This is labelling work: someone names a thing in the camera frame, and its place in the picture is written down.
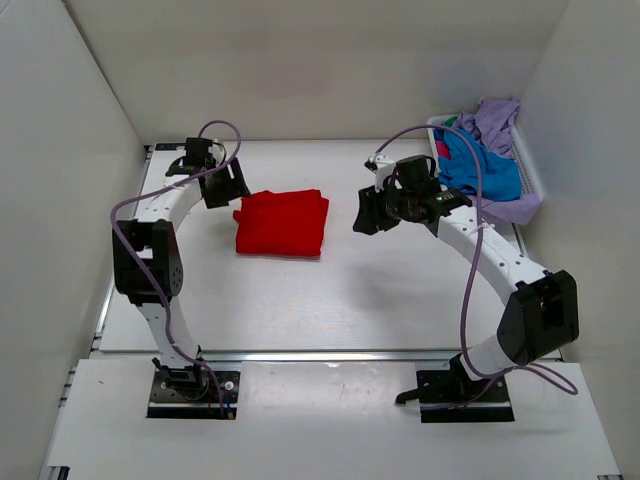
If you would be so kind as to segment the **red t shirt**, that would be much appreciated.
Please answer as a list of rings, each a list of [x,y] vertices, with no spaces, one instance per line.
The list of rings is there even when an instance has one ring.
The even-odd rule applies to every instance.
[[[235,249],[240,255],[315,259],[321,255],[329,200],[317,189],[275,193],[241,200]]]

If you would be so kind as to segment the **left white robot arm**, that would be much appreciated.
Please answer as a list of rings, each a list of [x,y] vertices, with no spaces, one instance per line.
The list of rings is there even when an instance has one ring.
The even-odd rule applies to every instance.
[[[156,367],[176,371],[174,385],[188,398],[206,392],[209,373],[180,305],[177,230],[198,204],[216,209],[248,195],[235,154],[218,140],[190,137],[160,189],[118,204],[111,214],[116,290],[146,320],[159,351]]]

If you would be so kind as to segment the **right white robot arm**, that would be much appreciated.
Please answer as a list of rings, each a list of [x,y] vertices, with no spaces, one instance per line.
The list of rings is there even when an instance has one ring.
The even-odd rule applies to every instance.
[[[414,155],[394,162],[375,154],[365,166],[375,182],[358,192],[354,231],[375,235],[401,222],[422,224],[467,259],[504,305],[495,334],[467,348],[461,367],[449,374],[453,396],[471,400],[483,390],[484,379],[529,366],[578,338],[575,279],[526,258],[482,222],[466,195],[442,189],[432,158]]]

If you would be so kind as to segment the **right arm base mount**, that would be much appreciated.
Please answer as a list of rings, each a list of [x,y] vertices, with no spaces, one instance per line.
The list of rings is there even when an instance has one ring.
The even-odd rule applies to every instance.
[[[419,368],[416,387],[399,393],[396,406],[419,403],[424,424],[509,423],[515,421],[509,390],[503,376],[471,380],[461,355],[441,368]]]

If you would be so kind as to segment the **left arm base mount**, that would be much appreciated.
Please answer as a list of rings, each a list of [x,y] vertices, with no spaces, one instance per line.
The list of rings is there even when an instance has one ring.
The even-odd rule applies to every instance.
[[[201,367],[171,369],[152,360],[155,371],[146,417],[150,419],[235,420],[241,384],[239,370],[216,371],[218,394],[211,374]]]

